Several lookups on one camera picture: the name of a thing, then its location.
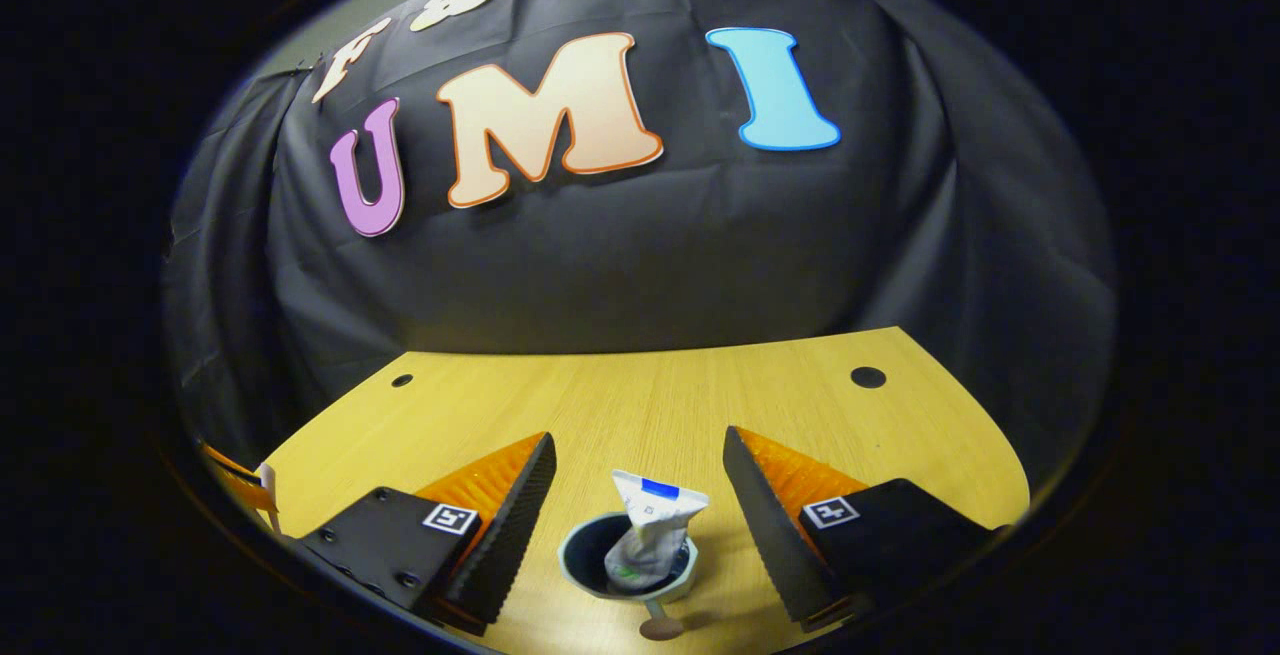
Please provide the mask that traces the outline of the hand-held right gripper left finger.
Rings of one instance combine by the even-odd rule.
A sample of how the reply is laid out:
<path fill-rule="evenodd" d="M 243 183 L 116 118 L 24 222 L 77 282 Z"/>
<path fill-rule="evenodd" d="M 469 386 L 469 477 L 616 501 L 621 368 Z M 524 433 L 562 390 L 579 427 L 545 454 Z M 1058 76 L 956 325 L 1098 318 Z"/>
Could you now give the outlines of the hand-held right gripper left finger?
<path fill-rule="evenodd" d="M 398 608 L 483 636 L 513 587 L 556 470 L 554 438 L 534 432 L 416 494 L 372 487 L 301 544 Z"/>

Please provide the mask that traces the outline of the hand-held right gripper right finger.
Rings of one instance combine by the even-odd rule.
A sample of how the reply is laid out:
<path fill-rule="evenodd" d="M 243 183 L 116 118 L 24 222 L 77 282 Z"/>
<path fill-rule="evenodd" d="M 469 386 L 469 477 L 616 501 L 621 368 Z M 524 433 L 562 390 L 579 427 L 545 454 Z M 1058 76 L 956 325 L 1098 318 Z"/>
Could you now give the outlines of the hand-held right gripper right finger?
<path fill-rule="evenodd" d="M 805 632 L 924 591 L 1001 531 L 910 478 L 864 485 L 742 427 L 727 427 L 722 461 L 765 572 Z"/>

